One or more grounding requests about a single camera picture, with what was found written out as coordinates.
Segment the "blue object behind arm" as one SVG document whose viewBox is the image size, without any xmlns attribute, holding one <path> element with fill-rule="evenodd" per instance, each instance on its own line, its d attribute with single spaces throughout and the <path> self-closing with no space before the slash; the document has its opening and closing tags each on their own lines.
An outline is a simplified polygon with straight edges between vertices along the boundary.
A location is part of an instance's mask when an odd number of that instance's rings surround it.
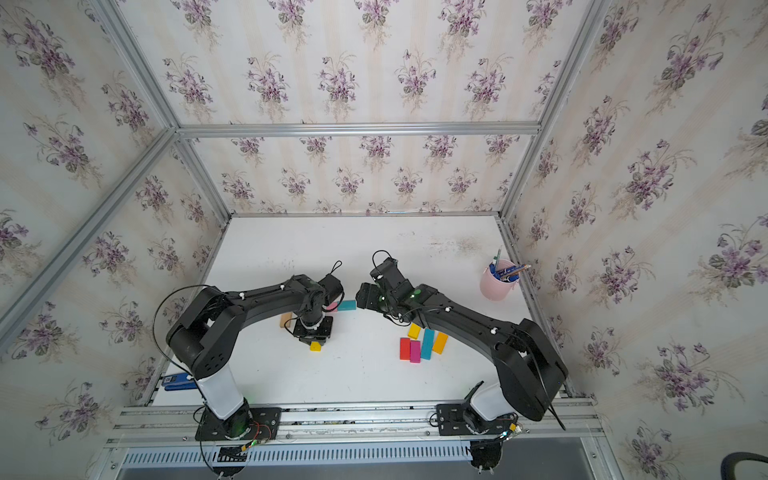
<svg viewBox="0 0 768 480">
<path fill-rule="evenodd" d="M 196 390 L 197 384 L 194 378 L 185 373 L 166 375 L 161 380 L 164 391 Z"/>
</svg>

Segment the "magenta block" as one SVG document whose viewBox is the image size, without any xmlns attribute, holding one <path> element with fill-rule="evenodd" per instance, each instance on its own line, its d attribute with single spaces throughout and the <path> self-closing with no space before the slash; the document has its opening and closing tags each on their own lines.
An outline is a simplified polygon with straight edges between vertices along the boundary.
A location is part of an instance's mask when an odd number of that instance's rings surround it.
<svg viewBox="0 0 768 480">
<path fill-rule="evenodd" d="M 409 361 L 411 363 L 421 362 L 421 342 L 411 340 L 409 343 Z"/>
</svg>

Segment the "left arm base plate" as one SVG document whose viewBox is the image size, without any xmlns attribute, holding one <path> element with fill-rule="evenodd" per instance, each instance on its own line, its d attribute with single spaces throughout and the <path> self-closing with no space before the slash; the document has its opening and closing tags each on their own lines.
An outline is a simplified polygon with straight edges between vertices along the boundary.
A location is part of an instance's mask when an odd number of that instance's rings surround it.
<svg viewBox="0 0 768 480">
<path fill-rule="evenodd" d="M 252 441 L 275 440 L 283 411 L 277 407 L 242 406 L 226 420 L 218 418 L 210 408 L 205 407 L 199 421 L 195 440 L 207 441 Z"/>
</svg>

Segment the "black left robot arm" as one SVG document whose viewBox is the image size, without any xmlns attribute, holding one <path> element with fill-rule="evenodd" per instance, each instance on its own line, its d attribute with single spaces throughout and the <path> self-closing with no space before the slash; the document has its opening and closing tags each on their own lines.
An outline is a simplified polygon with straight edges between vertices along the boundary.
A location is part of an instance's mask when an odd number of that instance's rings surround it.
<svg viewBox="0 0 768 480">
<path fill-rule="evenodd" d="M 332 274 L 315 281 L 304 274 L 263 288 L 224 292 L 204 287 L 166 334 L 166 343 L 198 385 L 209 411 L 226 421 L 245 409 L 229 366 L 241 332 L 282 314 L 293 315 L 289 333 L 309 346 L 330 338 L 331 306 L 344 299 Z"/>
</svg>

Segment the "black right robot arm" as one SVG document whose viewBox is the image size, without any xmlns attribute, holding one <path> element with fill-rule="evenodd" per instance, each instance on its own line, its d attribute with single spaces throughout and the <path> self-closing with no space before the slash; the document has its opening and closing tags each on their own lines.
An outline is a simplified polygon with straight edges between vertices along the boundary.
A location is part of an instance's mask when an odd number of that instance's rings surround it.
<svg viewBox="0 0 768 480">
<path fill-rule="evenodd" d="M 444 333 L 494 366 L 497 381 L 468 397 L 472 414 L 486 422 L 516 413 L 540 421 L 568 378 L 568 369 L 543 329 L 524 318 L 496 319 L 451 300 L 438 289 L 414 286 L 389 257 L 370 272 L 355 296 L 357 307 L 393 320 Z"/>
</svg>

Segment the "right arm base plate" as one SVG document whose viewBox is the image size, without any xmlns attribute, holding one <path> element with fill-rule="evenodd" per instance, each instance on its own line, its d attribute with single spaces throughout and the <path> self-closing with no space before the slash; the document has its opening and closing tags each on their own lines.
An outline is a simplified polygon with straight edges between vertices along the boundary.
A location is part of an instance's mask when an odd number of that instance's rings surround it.
<svg viewBox="0 0 768 480">
<path fill-rule="evenodd" d="M 512 412 L 485 420 L 468 404 L 442 403 L 436 405 L 430 423 L 436 426 L 440 436 L 506 436 L 517 430 L 519 416 Z"/>
</svg>

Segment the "natural wood block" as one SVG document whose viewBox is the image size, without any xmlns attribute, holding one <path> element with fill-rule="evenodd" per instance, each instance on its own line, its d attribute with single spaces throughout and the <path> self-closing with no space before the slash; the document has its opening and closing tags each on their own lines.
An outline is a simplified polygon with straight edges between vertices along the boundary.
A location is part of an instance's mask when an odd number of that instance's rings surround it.
<svg viewBox="0 0 768 480">
<path fill-rule="evenodd" d="M 285 328 L 287 327 L 291 320 L 293 318 L 293 314 L 291 312 L 284 313 L 280 316 L 280 327 Z"/>
</svg>

